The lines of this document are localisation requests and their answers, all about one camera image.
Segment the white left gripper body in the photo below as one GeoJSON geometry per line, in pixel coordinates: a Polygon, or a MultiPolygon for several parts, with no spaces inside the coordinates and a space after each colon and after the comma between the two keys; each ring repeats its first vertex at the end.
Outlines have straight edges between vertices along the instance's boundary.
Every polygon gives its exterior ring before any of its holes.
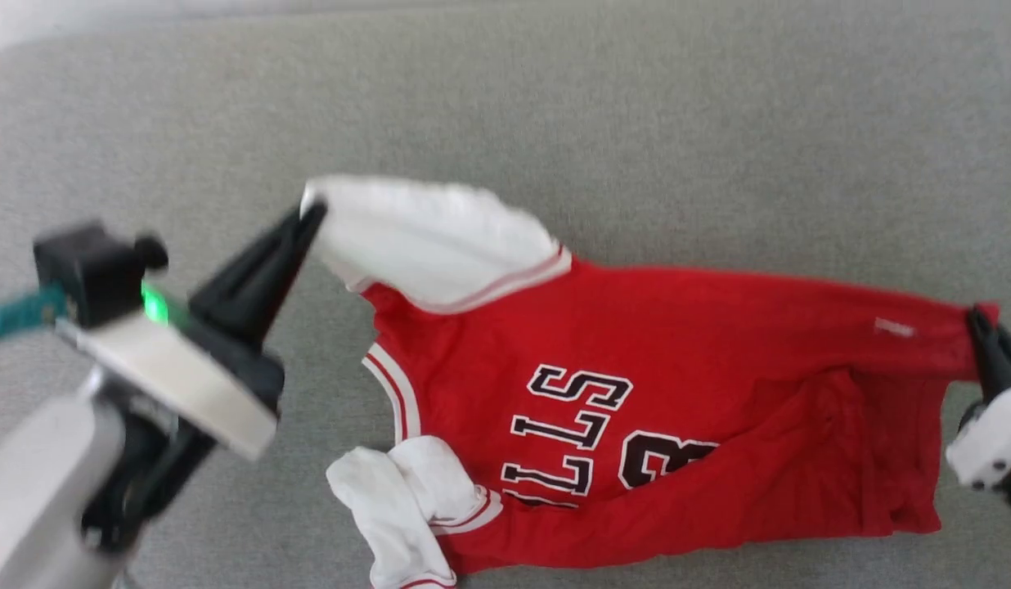
{"type": "Polygon", "coordinates": [[[56,332],[97,364],[97,399],[124,426],[123,451],[83,512],[101,551],[135,544],[216,447],[257,460],[275,437],[281,363],[202,321],[135,312],[92,330],[61,318],[56,332]]]}

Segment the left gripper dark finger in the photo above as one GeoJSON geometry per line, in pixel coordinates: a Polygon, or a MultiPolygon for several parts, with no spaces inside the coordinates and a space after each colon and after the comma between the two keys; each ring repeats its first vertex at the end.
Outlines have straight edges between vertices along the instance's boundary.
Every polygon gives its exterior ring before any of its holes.
{"type": "Polygon", "coordinates": [[[326,214],[321,202],[286,213],[191,294],[191,315],[237,343],[262,350],[326,214]]]}

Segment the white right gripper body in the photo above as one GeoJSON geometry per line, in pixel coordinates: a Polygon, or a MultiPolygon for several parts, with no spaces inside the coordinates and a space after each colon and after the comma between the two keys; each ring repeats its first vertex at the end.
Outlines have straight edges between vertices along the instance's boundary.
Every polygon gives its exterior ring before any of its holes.
{"type": "Polygon", "coordinates": [[[967,421],[946,448],[946,459],[959,483],[991,488],[1011,470],[1011,388],[1000,393],[967,421]]]}

